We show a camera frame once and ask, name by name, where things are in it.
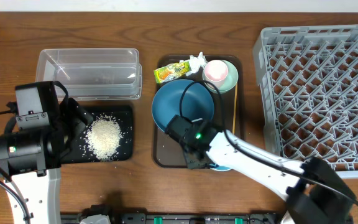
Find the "light blue bowl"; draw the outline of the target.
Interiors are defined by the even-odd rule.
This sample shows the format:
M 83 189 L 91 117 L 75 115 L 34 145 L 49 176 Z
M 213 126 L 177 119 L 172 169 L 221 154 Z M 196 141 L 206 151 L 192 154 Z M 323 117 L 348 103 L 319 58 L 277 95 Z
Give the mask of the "light blue bowl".
M 219 166 L 219 165 L 217 165 L 217 164 L 212 164 L 212 165 L 210 165 L 209 168 L 210 168 L 211 170 L 215 170 L 215 171 L 219 171 L 219 172 L 226 172 L 226 171 L 231 170 L 231 168 L 229 168 L 229 167 Z

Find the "wooden chopstick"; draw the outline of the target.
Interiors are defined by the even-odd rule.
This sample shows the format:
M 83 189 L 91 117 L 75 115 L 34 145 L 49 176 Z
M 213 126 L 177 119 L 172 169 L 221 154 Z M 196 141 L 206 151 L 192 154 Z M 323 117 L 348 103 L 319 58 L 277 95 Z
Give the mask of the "wooden chopstick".
M 237 88 L 238 85 L 235 85 L 234 90 L 234 110 L 233 110 L 233 119 L 232 119 L 232 133 L 235 134 L 236 131 L 236 114 L 237 114 Z

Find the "pile of rice grains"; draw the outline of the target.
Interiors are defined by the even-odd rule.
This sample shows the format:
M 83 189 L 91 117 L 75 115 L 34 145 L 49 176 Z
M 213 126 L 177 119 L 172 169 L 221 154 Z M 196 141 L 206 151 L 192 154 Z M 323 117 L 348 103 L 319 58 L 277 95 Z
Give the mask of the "pile of rice grains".
M 111 115 L 101 114 L 85 131 L 84 150 L 100 161 L 111 161 L 118 154 L 117 149 L 122 138 L 117 119 Z

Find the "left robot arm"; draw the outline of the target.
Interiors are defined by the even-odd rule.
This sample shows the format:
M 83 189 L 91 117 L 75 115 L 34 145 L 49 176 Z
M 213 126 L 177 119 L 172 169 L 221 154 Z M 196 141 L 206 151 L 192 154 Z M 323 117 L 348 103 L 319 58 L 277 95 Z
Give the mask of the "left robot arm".
M 73 98 L 17 98 L 0 136 L 0 174 L 14 223 L 61 223 L 61 159 L 93 115 Z

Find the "green yellow snack wrapper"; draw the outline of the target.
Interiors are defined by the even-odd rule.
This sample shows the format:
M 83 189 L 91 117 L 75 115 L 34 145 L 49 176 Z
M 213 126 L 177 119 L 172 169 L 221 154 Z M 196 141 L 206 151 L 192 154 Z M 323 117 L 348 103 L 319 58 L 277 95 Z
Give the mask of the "green yellow snack wrapper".
M 155 81 L 157 84 L 169 82 L 182 77 L 190 70 L 189 61 L 171 63 L 154 70 Z

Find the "dark blue plate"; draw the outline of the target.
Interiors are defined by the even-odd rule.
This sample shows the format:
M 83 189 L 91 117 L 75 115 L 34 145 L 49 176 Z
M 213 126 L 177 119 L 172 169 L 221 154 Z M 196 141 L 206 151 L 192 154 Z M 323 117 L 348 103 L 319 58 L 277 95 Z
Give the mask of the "dark blue plate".
M 162 86 L 152 102 L 152 117 L 157 127 L 165 132 L 168 123 L 180 114 L 180 98 L 192 80 L 174 80 Z M 189 120 L 212 119 L 214 101 L 209 91 L 200 83 L 195 83 L 186 91 L 182 101 L 182 115 Z

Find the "light green saucer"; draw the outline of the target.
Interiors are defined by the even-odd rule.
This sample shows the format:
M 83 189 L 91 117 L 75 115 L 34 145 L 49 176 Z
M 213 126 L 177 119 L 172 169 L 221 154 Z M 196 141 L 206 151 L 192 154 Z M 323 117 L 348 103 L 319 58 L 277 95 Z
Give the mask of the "light green saucer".
M 229 90 L 233 89 L 238 82 L 239 73 L 237 68 L 229 61 L 222 60 L 228 67 L 228 75 L 225 79 L 224 85 L 218 89 L 220 93 L 226 93 Z

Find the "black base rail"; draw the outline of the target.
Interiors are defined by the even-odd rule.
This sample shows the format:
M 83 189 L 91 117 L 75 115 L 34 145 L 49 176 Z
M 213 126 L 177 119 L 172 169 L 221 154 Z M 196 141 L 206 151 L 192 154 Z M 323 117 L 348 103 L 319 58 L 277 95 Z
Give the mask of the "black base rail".
M 62 223 L 91 223 L 89 217 L 98 215 L 112 224 L 254 224 L 279 222 L 273 212 L 243 213 L 156 213 L 143 208 L 116 210 L 109 205 L 92 205 L 80 213 L 62 212 Z

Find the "black plastic tray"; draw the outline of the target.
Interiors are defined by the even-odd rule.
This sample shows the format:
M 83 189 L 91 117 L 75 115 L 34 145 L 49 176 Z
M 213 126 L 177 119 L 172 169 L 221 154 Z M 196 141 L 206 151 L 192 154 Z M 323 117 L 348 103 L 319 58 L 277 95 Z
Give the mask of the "black plastic tray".
M 133 150 L 133 114 L 132 108 L 128 105 L 124 106 L 86 106 L 85 109 L 93 115 L 94 120 L 101 114 L 111 115 L 117 119 L 123 138 L 120 140 L 120 146 L 117 151 L 118 154 L 113 157 L 111 161 L 124 161 L 131 157 Z M 80 135 L 78 143 L 71 153 L 61 158 L 62 164 L 73 164 L 83 162 L 107 162 L 100 161 L 96 156 L 92 156 L 90 152 L 84 150 L 85 145 L 85 131 L 90 128 L 90 125 Z

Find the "pink cup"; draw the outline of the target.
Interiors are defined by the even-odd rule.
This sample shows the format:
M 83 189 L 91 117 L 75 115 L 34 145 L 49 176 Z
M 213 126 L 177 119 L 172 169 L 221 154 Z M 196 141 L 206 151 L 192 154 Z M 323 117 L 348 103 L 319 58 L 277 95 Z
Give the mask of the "pink cup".
M 203 79 L 220 89 L 228 75 L 228 67 L 222 60 L 208 62 L 203 70 Z

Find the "brown serving tray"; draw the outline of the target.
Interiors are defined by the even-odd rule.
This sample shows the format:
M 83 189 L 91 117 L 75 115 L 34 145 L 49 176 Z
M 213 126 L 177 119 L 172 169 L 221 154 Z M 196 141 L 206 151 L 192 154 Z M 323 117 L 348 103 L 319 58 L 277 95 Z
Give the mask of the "brown serving tray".
M 239 73 L 239 79 L 237 82 L 237 116 L 236 116 L 236 131 L 235 134 L 237 137 L 244 139 L 244 125 L 243 119 L 241 118 L 241 113 L 243 106 L 241 105 L 241 90 L 242 90 L 242 64 L 241 61 L 232 55 L 207 55 L 206 59 L 210 60 L 227 60 L 231 62 Z M 203 71 L 199 70 L 198 73 L 191 75 L 186 80 L 202 80 Z M 157 85 L 157 91 L 167 83 L 162 83 Z M 215 124 L 220 125 L 222 123 L 222 113 L 221 108 L 224 108 L 225 115 L 225 128 L 232 132 L 232 119 L 233 119 L 233 110 L 234 110 L 234 90 L 235 87 L 229 90 L 226 93 L 222 94 L 223 100 L 219 100 L 219 96 L 212 91 L 209 91 L 214 101 L 214 116 L 211 119 Z M 153 159 L 154 161 L 163 168 L 177 168 L 177 169 L 186 169 L 185 157 L 183 155 L 183 150 L 179 143 L 174 141 L 172 138 L 167 136 L 165 132 L 161 131 L 155 124 L 154 128 L 154 143 L 153 143 Z

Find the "grey dishwasher rack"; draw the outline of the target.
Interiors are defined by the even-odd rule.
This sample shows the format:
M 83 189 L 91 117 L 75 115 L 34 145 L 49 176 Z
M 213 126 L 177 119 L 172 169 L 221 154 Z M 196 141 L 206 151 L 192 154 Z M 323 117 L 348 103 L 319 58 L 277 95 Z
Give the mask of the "grey dishwasher rack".
M 358 25 L 267 27 L 253 56 L 266 150 L 358 179 Z

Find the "clear plastic bin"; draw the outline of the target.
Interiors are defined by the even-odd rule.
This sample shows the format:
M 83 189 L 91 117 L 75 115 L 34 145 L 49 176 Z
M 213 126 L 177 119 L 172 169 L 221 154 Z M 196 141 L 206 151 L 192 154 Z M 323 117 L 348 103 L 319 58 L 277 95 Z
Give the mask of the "clear plastic bin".
M 137 100 L 142 66 L 133 48 L 45 49 L 35 81 L 59 81 L 77 101 Z

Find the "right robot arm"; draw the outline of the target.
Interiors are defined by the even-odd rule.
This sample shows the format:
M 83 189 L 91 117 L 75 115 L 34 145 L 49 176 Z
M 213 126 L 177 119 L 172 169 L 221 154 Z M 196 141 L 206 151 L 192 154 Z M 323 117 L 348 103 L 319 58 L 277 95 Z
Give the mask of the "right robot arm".
M 210 162 L 262 184 L 284 200 L 282 223 L 346 223 L 358 204 L 353 191 L 318 158 L 301 162 L 276 156 L 208 120 L 176 116 L 166 133 L 190 157 L 188 167 Z

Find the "crumpled white tissue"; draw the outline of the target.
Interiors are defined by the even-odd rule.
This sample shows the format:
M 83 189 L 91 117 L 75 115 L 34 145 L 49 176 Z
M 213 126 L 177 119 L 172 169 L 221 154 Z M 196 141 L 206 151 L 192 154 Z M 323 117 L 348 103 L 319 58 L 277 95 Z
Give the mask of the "crumpled white tissue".
M 194 55 L 190 55 L 188 60 L 181 60 L 180 62 L 184 62 L 189 65 L 189 69 L 185 73 L 187 77 L 197 73 L 201 68 L 205 68 L 208 63 L 203 52 L 200 52 L 196 57 Z

